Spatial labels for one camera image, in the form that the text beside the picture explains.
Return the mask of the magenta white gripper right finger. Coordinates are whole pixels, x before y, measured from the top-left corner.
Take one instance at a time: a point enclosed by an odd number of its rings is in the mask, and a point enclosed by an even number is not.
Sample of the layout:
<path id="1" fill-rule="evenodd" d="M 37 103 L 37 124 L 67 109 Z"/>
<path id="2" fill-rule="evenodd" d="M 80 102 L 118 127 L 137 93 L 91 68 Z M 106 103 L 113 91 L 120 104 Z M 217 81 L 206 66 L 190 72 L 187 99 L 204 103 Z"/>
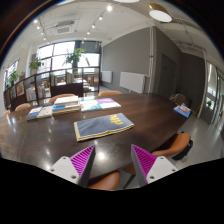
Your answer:
<path id="1" fill-rule="evenodd" d="M 178 171 L 166 157 L 156 157 L 134 144 L 131 145 L 131 157 L 141 187 Z"/>

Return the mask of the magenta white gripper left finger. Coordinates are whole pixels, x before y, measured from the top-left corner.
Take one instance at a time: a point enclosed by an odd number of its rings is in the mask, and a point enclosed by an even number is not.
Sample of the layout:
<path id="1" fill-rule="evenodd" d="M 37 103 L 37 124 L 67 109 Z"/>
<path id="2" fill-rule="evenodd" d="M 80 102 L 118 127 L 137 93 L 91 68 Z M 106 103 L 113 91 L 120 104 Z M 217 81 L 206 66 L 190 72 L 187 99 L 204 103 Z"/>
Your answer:
<path id="1" fill-rule="evenodd" d="M 91 145 L 71 157 L 62 156 L 49 172 L 76 185 L 86 187 L 95 158 L 95 146 Z"/>

